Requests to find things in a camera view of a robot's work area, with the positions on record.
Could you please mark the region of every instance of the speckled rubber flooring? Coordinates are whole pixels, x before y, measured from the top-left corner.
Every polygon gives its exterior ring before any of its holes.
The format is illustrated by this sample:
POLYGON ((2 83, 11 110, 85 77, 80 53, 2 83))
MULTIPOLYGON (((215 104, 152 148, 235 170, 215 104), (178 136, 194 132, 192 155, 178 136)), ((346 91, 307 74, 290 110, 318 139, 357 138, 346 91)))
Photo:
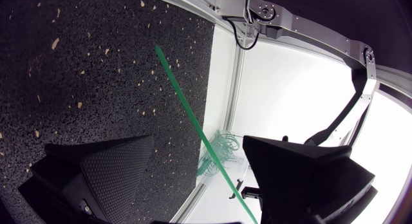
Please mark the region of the speckled rubber flooring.
POLYGON ((40 223, 17 190, 44 145, 154 135, 127 223, 169 221, 194 189, 200 138, 155 54, 203 123, 214 25, 159 0, 0 0, 0 198, 40 223))

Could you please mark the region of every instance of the white wall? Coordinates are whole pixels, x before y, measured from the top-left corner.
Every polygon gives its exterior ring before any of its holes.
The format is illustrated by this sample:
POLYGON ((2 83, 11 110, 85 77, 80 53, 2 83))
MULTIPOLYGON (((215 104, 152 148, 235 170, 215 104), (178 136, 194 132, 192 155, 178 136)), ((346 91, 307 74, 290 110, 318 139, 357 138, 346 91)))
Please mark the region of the white wall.
POLYGON ((354 93, 349 67, 258 42, 245 54, 232 131, 303 143, 327 128, 354 93))
POLYGON ((383 223, 412 164, 412 114, 375 93, 351 159, 375 175, 377 195, 353 223, 383 223))
POLYGON ((207 138, 216 130, 222 130, 225 123, 235 52, 233 34, 215 26, 203 122, 207 138))

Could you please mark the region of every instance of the white backdrop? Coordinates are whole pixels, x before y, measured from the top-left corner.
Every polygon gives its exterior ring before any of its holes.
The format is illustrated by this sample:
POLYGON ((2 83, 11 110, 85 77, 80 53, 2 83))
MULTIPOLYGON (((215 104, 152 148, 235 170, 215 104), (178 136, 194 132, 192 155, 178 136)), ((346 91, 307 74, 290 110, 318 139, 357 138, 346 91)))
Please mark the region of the white backdrop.
POLYGON ((327 128, 354 93, 346 65, 258 42, 245 54, 232 131, 303 143, 327 128))

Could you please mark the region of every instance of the robotic arm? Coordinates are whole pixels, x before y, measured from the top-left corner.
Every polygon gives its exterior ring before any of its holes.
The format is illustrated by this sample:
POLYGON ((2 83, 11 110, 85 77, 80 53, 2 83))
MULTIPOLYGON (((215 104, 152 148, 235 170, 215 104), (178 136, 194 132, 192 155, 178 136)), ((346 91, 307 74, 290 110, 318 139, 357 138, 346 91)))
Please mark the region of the robotic arm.
POLYGON ((340 57, 351 68, 355 94, 329 127, 306 141, 306 144, 314 145, 340 145, 342 139, 355 127, 369 106, 375 89, 375 56, 371 47, 360 41, 350 40, 308 19, 296 16, 282 6, 268 1, 216 0, 216 4, 215 11, 232 25, 236 42, 244 50, 253 48, 259 34, 271 39, 291 37, 313 44, 340 57), (257 33, 251 47, 245 48, 240 45, 236 36, 235 22, 240 23, 240 30, 245 34, 245 38, 252 38, 255 32, 257 33))

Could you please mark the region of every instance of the green cable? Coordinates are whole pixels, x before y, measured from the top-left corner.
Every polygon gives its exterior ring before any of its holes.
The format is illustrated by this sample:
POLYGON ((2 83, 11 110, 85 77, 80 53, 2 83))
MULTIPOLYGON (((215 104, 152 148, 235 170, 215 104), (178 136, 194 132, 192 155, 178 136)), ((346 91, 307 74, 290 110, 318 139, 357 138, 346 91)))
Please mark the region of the green cable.
POLYGON ((207 150, 209 151, 209 153, 212 156, 212 159, 214 160, 215 164, 218 166, 218 169, 221 171, 223 177, 225 178, 226 182, 229 184, 229 187, 232 189, 233 193, 236 195, 237 199, 240 201, 240 203, 242 204, 243 208, 245 208, 246 212, 249 214, 250 218, 252 218, 253 222, 255 224, 258 224, 258 221, 256 221, 256 218, 253 216, 252 211, 250 211, 250 209, 247 207, 245 201, 243 201, 242 197, 240 196, 239 192, 236 190, 235 186, 233 185, 232 181, 230 180, 229 176, 227 175, 225 169, 223 168, 222 164, 220 163, 218 157, 216 156, 216 153, 213 151, 213 148, 211 146, 211 144, 209 143, 209 141, 207 140, 205 133, 203 133, 203 131, 201 130, 201 127, 196 119, 196 117, 194 116, 194 113, 191 109, 191 107, 189 106, 189 103, 187 102, 185 95, 183 95, 182 90, 179 87, 178 82, 176 81, 172 71, 169 69, 169 64, 167 63, 167 60, 165 58, 165 55, 163 54, 162 49, 156 45, 156 53, 157 56, 160 59, 160 62, 162 63, 163 69, 165 70, 167 76, 169 77, 169 80, 174 88, 174 90, 176 91, 180 102, 182 103, 183 107, 186 110, 187 115, 189 116, 195 130, 198 132, 198 134, 200 135, 201 140, 203 141, 203 143, 205 144, 207 150))

